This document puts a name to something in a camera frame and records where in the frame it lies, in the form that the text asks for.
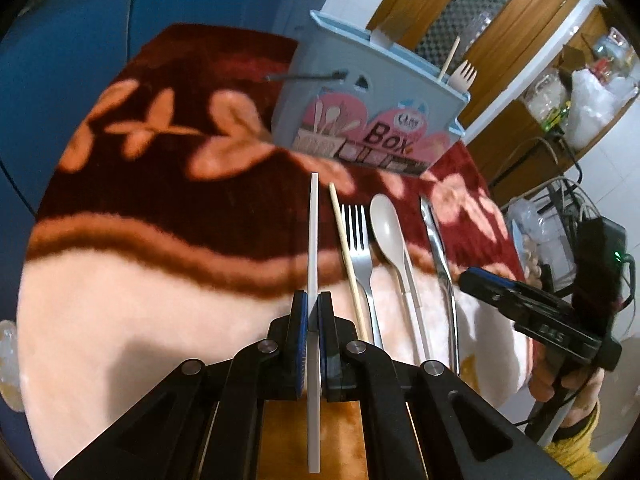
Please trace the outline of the yellow sleeve forearm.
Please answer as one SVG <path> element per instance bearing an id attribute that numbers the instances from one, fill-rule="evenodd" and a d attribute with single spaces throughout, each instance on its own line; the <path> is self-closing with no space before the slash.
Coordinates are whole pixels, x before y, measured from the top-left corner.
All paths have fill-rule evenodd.
<path id="1" fill-rule="evenodd" d="M 554 440 L 544 447 L 573 479 L 597 479 L 606 469 L 591 449 L 592 435 L 599 420 L 600 403 L 597 403 L 588 417 L 574 426 L 559 429 Z"/>

